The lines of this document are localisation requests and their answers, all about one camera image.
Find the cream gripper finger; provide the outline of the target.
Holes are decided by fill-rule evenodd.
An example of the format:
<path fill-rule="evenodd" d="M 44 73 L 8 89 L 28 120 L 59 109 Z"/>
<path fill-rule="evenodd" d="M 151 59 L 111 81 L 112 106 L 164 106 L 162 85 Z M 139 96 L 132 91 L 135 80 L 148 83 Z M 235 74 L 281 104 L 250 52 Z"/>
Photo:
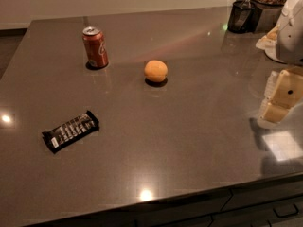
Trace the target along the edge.
<path fill-rule="evenodd" d="M 276 55 L 276 38 L 279 26 L 272 28 L 266 35 L 261 37 L 257 43 L 256 48 L 263 50 L 265 55 L 273 61 L 280 62 Z"/>
<path fill-rule="evenodd" d="M 272 71 L 258 112 L 259 124 L 278 124 L 302 98 L 302 67 Z"/>

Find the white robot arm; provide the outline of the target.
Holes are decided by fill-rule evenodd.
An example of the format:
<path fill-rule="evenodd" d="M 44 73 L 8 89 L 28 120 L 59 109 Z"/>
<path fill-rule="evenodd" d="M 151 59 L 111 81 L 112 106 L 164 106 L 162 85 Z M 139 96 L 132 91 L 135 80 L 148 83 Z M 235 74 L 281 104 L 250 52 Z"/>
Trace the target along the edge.
<path fill-rule="evenodd" d="M 288 65 L 280 72 L 272 71 L 267 79 L 257 122 L 270 129 L 303 98 L 303 0 L 284 4 L 276 26 L 258 40 L 256 48 Z"/>

